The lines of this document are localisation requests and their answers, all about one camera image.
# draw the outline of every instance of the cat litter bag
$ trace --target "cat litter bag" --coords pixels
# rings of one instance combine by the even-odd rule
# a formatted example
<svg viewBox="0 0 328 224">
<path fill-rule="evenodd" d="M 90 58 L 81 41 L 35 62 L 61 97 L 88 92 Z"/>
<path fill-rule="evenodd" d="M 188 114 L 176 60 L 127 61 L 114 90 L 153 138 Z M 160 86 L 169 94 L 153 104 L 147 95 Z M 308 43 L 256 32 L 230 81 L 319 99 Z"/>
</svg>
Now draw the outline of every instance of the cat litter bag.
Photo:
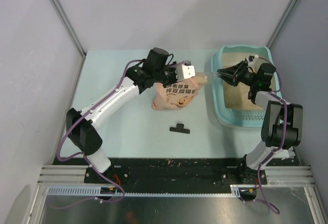
<svg viewBox="0 0 328 224">
<path fill-rule="evenodd" d="M 163 87 L 161 83 L 156 84 L 157 96 L 152 108 L 154 110 L 172 110 L 187 106 L 198 94 L 202 86 L 207 83 L 204 74 L 196 73 L 192 78 Z"/>
</svg>

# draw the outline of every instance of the robotic arm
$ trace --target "robotic arm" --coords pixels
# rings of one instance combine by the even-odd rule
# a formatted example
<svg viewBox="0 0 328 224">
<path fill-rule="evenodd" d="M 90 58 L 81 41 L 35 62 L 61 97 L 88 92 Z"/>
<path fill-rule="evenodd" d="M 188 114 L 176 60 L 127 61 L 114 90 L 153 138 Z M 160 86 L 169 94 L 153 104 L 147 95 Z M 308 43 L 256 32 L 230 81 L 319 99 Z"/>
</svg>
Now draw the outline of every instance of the robotic arm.
<svg viewBox="0 0 328 224">
<path fill-rule="evenodd" d="M 163 49 L 154 48 L 146 59 L 130 61 L 128 65 L 138 64 L 129 68 L 127 65 L 121 81 L 113 89 L 80 111 L 72 108 L 67 112 L 66 129 L 72 130 L 68 137 L 100 173 L 111 165 L 101 148 L 103 140 L 97 133 L 103 122 L 154 83 L 162 83 L 165 87 L 195 76 L 194 66 L 189 61 L 166 64 L 169 56 L 173 57 Z"/>
<path fill-rule="evenodd" d="M 257 73 L 253 71 L 249 64 L 259 58 L 266 60 L 257 55 L 250 56 L 234 66 L 217 71 L 219 77 L 231 86 L 237 86 L 240 82 L 249 86 L 248 99 L 265 110 L 262 141 L 244 156 L 240 166 L 231 174 L 224 172 L 223 181 L 228 184 L 252 184 L 254 177 L 258 177 L 260 170 L 265 168 L 275 154 L 298 146 L 302 137 L 303 107 L 285 102 L 271 90 L 271 79 L 276 68 L 268 60 L 268 63 L 260 65 Z"/>
</svg>

